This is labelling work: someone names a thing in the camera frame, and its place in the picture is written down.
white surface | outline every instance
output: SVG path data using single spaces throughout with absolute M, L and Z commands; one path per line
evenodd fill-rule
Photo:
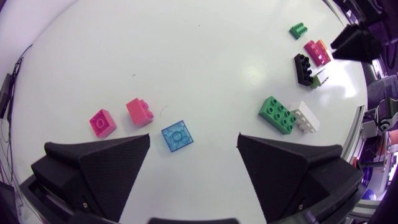
M 319 129 L 319 121 L 314 113 L 308 108 L 304 101 L 294 103 L 290 106 L 289 111 L 297 118 L 296 124 L 304 132 L 304 134 L 317 132 Z
M 288 30 L 298 22 L 309 31 L 294 40 Z M 107 139 L 151 139 L 120 222 L 264 223 L 238 134 L 344 144 L 356 108 L 366 104 L 361 64 L 331 62 L 328 82 L 316 90 L 297 83 L 294 64 L 305 43 L 330 44 L 342 28 L 319 0 L 78 1 L 26 55 L 13 114 L 14 154 L 23 164 L 17 174 L 31 175 L 47 141 L 97 141 L 88 120 L 103 108 L 117 125 Z M 281 135 L 257 115 L 271 95 L 286 106 L 307 102 L 322 128 Z M 155 116 L 143 128 L 134 127 L 125 106 L 135 97 Z M 160 130 L 181 119 L 195 142 L 171 153 Z
M 7 0 L 0 12 L 0 82 L 23 51 L 77 0 Z

cable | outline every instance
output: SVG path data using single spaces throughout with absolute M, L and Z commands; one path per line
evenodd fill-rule
M 9 102 L 9 107 L 8 107 L 8 112 L 7 112 L 7 120 L 9 123 L 9 127 L 8 127 L 8 140 L 6 141 L 3 133 L 2 133 L 2 124 L 3 121 L 1 120 L 1 124 L 0 124 L 0 128 L 1 128 L 1 137 L 3 138 L 4 142 L 8 143 L 7 146 L 7 155 L 4 152 L 4 148 L 2 146 L 2 143 L 0 142 L 1 145 L 1 149 L 2 149 L 2 153 L 4 154 L 4 156 L 7 159 L 7 164 L 8 164 L 8 171 L 11 173 L 11 181 L 8 179 L 7 175 L 6 175 L 6 179 L 9 183 L 9 185 L 12 186 L 12 184 L 14 184 L 15 186 L 15 190 L 17 192 L 17 195 L 19 197 L 19 201 L 20 201 L 20 205 L 17 206 L 17 211 L 19 212 L 18 215 L 21 216 L 21 207 L 24 206 L 24 202 L 26 204 L 26 206 L 33 212 L 33 214 L 40 220 L 41 223 L 43 223 L 42 219 L 38 216 L 38 214 L 36 214 L 36 212 L 32 209 L 32 207 L 29 206 L 29 204 L 26 202 L 21 190 L 19 189 L 19 182 L 18 179 L 14 173 L 14 160 L 12 158 L 12 144 L 11 144 L 11 121 L 12 121 L 12 107 L 14 105 L 14 96 L 15 96 L 15 89 L 16 89 L 16 80 L 19 74 L 19 70 L 21 69 L 21 65 L 22 65 L 22 61 L 24 59 L 24 54 L 28 51 L 28 49 L 30 49 L 33 45 L 29 45 L 28 48 L 25 49 L 25 51 L 23 51 L 23 53 L 21 54 L 21 56 L 18 58 L 17 63 L 14 66 L 14 70 L 12 71 L 12 75 L 11 75 L 11 83 L 10 83 L 10 88 L 12 88 L 12 94 L 11 94 L 11 98 L 10 98 L 10 102 Z M 11 167 L 10 167 L 10 162 L 9 162 L 9 158 L 8 155 L 10 154 L 11 157 Z
M 1 145 L 2 153 L 3 153 L 4 155 L 6 155 L 5 152 L 4 152 L 4 148 L 3 148 L 3 146 L 2 146 L 1 143 L 0 143 L 0 145 Z M 14 175 L 15 178 L 14 178 L 14 180 L 12 180 L 12 182 L 9 181 L 9 179 L 7 178 L 7 176 L 6 176 L 6 178 L 7 178 L 7 181 L 9 182 L 9 185 L 10 185 L 10 186 L 12 186 L 12 184 L 14 184 L 15 190 L 16 190 L 17 195 L 18 195 L 18 197 L 19 197 L 20 204 L 17 206 L 17 213 L 18 213 L 18 215 L 21 216 L 21 207 L 24 206 L 24 202 L 25 202 L 25 205 L 26 205 L 26 206 L 33 212 L 33 214 L 43 223 L 42 219 L 38 216 L 38 214 L 36 214 L 36 212 L 33 210 L 33 208 L 30 207 L 29 204 L 26 202 L 24 195 L 22 194 L 21 190 L 19 189 L 19 182 L 18 182 L 18 179 L 17 179 L 15 173 L 13 173 L 13 175 Z
M 2 166 L 2 162 L 0 160 L 0 165 L 1 165 L 1 169 L 4 170 L 4 174 L 6 173 L 6 170 L 4 169 L 4 167 Z M 11 185 L 10 180 L 8 179 L 7 175 L 6 175 L 6 180 L 8 182 L 8 185 Z
M 12 106 L 14 105 L 14 96 L 15 96 L 15 89 L 16 89 L 16 81 L 17 77 L 19 74 L 19 70 L 21 69 L 21 64 L 24 59 L 24 54 L 27 52 L 28 49 L 30 49 L 33 46 L 33 44 L 30 44 L 28 48 L 23 51 L 21 56 L 19 57 L 17 63 L 14 66 L 14 70 L 12 71 L 11 75 L 11 88 L 12 88 L 12 94 L 11 94 L 11 99 L 8 107 L 8 112 L 7 112 L 7 120 L 9 123 L 8 127 L 8 144 L 9 144 L 9 150 L 10 150 L 10 157 L 11 157 L 11 182 L 14 178 L 13 173 L 14 173 L 14 160 L 12 159 L 12 144 L 11 144 L 11 120 L 12 120 Z
M 8 143 L 8 142 L 10 141 L 10 139 L 7 139 L 7 141 L 6 141 L 6 140 L 5 140 L 6 138 L 5 138 L 4 135 L 2 134 L 2 129 L 0 129 L 0 131 L 1 131 L 1 137 L 2 137 L 2 139 L 4 140 L 5 143 Z

